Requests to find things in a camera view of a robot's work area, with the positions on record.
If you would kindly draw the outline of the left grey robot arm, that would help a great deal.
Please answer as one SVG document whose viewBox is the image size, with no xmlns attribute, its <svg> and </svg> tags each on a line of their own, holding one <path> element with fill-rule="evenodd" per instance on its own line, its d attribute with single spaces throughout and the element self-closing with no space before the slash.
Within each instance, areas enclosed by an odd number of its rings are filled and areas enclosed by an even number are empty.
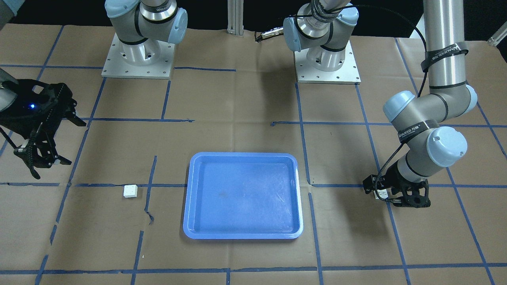
<svg viewBox="0 0 507 285">
<path fill-rule="evenodd" d="M 379 190 L 391 189 L 400 197 L 382 201 L 416 209 L 431 205 L 427 179 L 467 152 L 465 137 L 440 123 L 464 115 L 477 103 L 466 80 L 463 1 L 425 0 L 423 9 L 421 69 L 429 80 L 429 94 L 402 91 L 386 101 L 384 114 L 398 132 L 400 146 L 407 145 L 409 151 L 386 173 L 380 170 L 363 181 L 366 194 L 378 196 Z M 353 65 L 347 45 L 358 17 L 357 6 L 348 0 L 312 0 L 284 19 L 284 38 L 294 52 L 300 79 L 343 80 L 341 71 Z"/>
</svg>

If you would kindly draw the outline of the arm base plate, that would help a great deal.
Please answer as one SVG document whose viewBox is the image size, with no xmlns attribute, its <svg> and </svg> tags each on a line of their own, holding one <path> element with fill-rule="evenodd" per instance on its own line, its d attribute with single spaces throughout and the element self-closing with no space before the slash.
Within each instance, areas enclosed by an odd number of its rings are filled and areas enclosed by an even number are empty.
<svg viewBox="0 0 507 285">
<path fill-rule="evenodd" d="M 127 45 L 114 35 L 101 75 L 104 78 L 163 79 L 172 75 L 176 44 L 147 39 Z"/>
<path fill-rule="evenodd" d="M 331 52 L 311 47 L 294 52 L 297 81 L 310 84 L 360 84 L 362 79 L 350 42 L 344 50 Z"/>
</svg>

